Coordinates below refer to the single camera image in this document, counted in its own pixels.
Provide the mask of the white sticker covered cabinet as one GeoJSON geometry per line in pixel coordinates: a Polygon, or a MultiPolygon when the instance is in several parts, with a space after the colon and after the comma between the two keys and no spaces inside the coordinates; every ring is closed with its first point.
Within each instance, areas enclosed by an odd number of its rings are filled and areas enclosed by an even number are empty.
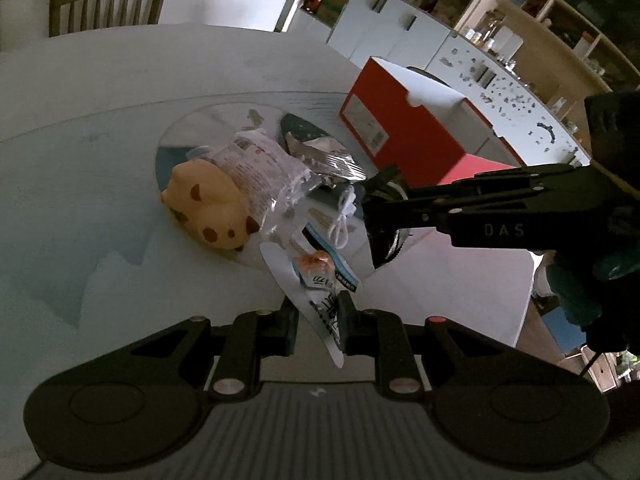
{"type": "Polygon", "coordinates": [[[424,70],[466,96],[527,165],[590,163],[586,150],[516,76],[404,0],[348,0],[333,26],[299,8],[288,31],[325,42],[358,67],[377,56],[424,70]]]}

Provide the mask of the yellow cookie plush toy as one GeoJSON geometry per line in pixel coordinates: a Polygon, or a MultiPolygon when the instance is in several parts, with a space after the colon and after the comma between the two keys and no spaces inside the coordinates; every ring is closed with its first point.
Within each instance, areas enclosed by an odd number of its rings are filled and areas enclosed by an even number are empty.
{"type": "Polygon", "coordinates": [[[205,159],[172,168],[160,200],[188,234],[210,248],[240,250],[260,230],[245,195],[205,159]]]}

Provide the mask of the silver foil snack bag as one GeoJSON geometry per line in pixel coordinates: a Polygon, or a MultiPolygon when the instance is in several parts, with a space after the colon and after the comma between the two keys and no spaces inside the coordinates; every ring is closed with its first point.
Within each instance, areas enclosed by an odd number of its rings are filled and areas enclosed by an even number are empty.
{"type": "Polygon", "coordinates": [[[355,183],[367,179],[366,172],[356,164],[349,152],[326,152],[302,142],[292,132],[284,135],[288,152],[303,162],[314,174],[329,186],[339,183],[355,183]]]}

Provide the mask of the wooden open shelf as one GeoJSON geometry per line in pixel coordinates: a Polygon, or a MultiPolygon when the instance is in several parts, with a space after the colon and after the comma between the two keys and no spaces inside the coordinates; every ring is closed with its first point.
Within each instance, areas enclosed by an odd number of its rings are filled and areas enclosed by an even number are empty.
{"type": "Polygon", "coordinates": [[[457,32],[491,15],[522,38],[514,72],[541,101],[639,88],[639,0],[472,0],[457,32]]]}

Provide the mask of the wooden chair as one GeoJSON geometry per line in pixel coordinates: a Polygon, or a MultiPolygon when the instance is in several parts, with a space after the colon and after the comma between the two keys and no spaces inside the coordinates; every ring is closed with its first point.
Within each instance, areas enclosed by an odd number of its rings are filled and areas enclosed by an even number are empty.
{"type": "Polygon", "coordinates": [[[122,26],[156,25],[164,0],[49,0],[49,37],[122,26]]]}

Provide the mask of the pink clear plastic bag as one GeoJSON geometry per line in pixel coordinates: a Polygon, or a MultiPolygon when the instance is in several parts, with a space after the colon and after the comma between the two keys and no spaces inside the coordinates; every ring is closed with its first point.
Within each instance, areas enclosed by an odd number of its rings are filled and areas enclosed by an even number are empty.
{"type": "Polygon", "coordinates": [[[321,184],[321,178],[288,154],[261,128],[235,133],[220,150],[200,146],[196,158],[218,166],[248,199],[250,213],[270,237],[294,217],[300,200],[321,184]]]}

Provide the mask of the white printed pouch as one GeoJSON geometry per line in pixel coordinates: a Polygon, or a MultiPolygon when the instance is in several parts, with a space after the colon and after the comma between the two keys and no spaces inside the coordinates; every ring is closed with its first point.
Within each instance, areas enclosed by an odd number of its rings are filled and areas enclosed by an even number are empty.
{"type": "Polygon", "coordinates": [[[271,242],[262,243],[260,253],[286,298],[314,329],[334,365],[342,368],[345,353],[338,329],[337,296],[348,288],[337,279],[331,255],[316,250],[290,256],[280,245],[271,242]]]}

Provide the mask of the red cardboard box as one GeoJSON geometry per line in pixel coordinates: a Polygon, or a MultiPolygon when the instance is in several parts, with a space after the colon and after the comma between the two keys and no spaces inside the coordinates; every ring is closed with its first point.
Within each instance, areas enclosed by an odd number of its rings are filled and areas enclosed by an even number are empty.
{"type": "Polygon", "coordinates": [[[409,188],[522,164],[466,96],[382,58],[369,58],[340,116],[374,166],[396,166],[409,188]]]}

